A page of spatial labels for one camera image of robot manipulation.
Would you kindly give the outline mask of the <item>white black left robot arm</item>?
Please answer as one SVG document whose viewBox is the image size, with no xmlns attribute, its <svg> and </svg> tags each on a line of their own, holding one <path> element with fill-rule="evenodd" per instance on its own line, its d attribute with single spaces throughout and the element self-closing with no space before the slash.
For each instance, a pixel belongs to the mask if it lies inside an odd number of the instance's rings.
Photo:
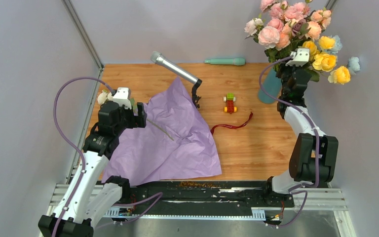
<svg viewBox="0 0 379 237">
<path fill-rule="evenodd" d="M 119 145 L 126 129 L 146 127 L 144 104 L 135 107 L 107 101 L 98 112 L 98 122 L 91 128 L 80 150 L 81 162 L 62 200 L 51 215 L 43 215 L 38 228 L 44 237 L 91 237 L 98 222 L 115 202 L 131 199 L 129 180 L 112 176 L 91 199 L 96 182 Z"/>
</svg>

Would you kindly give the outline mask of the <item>purple pink wrapping paper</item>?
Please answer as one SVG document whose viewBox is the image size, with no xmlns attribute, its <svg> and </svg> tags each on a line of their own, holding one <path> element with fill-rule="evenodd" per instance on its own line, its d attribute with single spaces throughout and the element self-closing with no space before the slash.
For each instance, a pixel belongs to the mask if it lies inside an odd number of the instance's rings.
<svg viewBox="0 0 379 237">
<path fill-rule="evenodd" d="M 146 127 L 126 129 L 120 135 L 102 182 L 111 176 L 121 176 L 137 186 L 222 173 L 210 128 L 180 78 L 144 107 Z"/>
</svg>

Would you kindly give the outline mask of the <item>pale pink flower stem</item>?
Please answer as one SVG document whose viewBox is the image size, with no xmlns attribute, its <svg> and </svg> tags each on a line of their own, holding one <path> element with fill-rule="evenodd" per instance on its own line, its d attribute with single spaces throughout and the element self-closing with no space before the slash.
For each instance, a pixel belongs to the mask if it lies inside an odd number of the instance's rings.
<svg viewBox="0 0 379 237">
<path fill-rule="evenodd" d="M 261 18 L 253 18 L 244 27 L 246 38 L 252 38 L 254 42 L 265 48 L 265 55 L 269 62 L 274 62 L 280 41 L 284 22 L 278 18 L 272 18 L 267 24 Z"/>
</svg>

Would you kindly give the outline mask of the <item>yellow flower stem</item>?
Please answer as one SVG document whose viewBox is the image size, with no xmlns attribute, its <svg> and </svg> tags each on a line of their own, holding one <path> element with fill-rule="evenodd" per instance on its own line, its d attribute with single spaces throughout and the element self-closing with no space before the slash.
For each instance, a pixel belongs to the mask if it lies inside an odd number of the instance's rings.
<svg viewBox="0 0 379 237">
<path fill-rule="evenodd" d="M 337 66 L 337 54 L 343 45 L 338 35 L 321 36 L 317 43 L 308 40 L 302 44 L 310 51 L 309 64 L 306 71 L 311 75 L 310 80 L 318 82 L 323 73 L 328 73 L 328 82 L 344 85 L 351 81 L 351 72 L 346 66 Z"/>
</svg>

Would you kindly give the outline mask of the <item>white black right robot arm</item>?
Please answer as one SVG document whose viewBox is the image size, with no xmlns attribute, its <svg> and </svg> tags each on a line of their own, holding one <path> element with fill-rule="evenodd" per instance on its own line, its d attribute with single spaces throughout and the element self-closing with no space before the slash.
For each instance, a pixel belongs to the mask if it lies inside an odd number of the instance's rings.
<svg viewBox="0 0 379 237">
<path fill-rule="evenodd" d="M 288 170 L 266 182 L 262 199 L 268 206 L 288 201 L 302 187 L 314 188 L 331 182 L 339 147 L 338 139 L 323 132 L 308 113 L 304 92 L 312 73 L 304 67 L 281 63 L 276 76 L 282 85 L 277 111 L 291 126 L 297 140 Z"/>
</svg>

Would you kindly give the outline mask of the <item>dark red printed ribbon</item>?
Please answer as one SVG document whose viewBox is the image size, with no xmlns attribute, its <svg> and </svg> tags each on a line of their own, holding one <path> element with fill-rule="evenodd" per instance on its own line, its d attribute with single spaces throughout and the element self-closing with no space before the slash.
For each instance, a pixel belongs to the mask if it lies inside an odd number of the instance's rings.
<svg viewBox="0 0 379 237">
<path fill-rule="evenodd" d="M 243 124 L 241 124 L 241 125 L 232 125 L 232 124 L 223 124 L 223 123 L 222 123 L 222 124 L 214 125 L 214 126 L 210 129 L 210 132 L 211 132 L 211 134 L 214 134 L 215 129 L 218 128 L 218 127 L 224 127 L 224 128 L 228 128 L 228 129 L 240 129 L 240 128 L 243 128 L 243 127 L 245 127 L 245 126 L 251 121 L 253 115 L 254 115 L 254 113 L 251 112 L 251 113 L 249 114 L 248 119 L 247 119 Z"/>
</svg>

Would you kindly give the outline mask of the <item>white flower stem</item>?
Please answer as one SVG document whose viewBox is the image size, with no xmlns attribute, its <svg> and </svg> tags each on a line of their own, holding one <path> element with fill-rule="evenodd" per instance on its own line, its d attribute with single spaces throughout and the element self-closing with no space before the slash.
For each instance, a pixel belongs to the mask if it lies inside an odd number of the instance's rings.
<svg viewBox="0 0 379 237">
<path fill-rule="evenodd" d="M 106 101 L 112 101 L 113 100 L 113 96 L 110 92 L 108 92 L 107 90 L 103 89 L 101 91 L 101 93 L 98 95 L 97 97 L 97 103 L 98 105 L 102 105 L 104 104 Z M 166 134 L 167 137 L 169 137 L 172 141 L 174 141 L 174 139 L 172 138 L 171 135 L 169 135 L 169 133 L 164 130 L 163 128 L 161 128 L 160 126 L 158 126 L 156 123 L 154 123 L 152 120 L 150 119 L 146 119 L 149 123 L 151 123 L 153 126 L 155 126 L 157 129 L 159 129 L 160 131 L 162 131 L 163 133 Z"/>
</svg>

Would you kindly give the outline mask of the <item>peach orange flower stem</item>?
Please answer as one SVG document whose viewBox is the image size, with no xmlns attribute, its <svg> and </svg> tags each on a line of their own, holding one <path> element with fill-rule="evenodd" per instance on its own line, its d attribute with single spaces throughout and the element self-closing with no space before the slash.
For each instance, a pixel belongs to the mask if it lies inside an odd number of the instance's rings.
<svg viewBox="0 0 379 237">
<path fill-rule="evenodd" d="M 330 10 L 317 10 L 311 13 L 306 21 L 307 28 L 305 37 L 307 39 L 317 40 L 320 35 L 331 23 L 332 12 Z"/>
</svg>

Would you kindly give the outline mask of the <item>mauve purple flower stem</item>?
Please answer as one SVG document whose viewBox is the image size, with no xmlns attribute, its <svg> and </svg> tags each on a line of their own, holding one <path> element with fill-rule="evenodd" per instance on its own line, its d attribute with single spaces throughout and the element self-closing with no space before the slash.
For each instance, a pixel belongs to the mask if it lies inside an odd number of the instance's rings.
<svg viewBox="0 0 379 237">
<path fill-rule="evenodd" d="M 292 25 L 293 37 L 297 37 L 299 39 L 306 39 L 309 31 L 309 23 L 305 19 L 302 19 Z"/>
</svg>

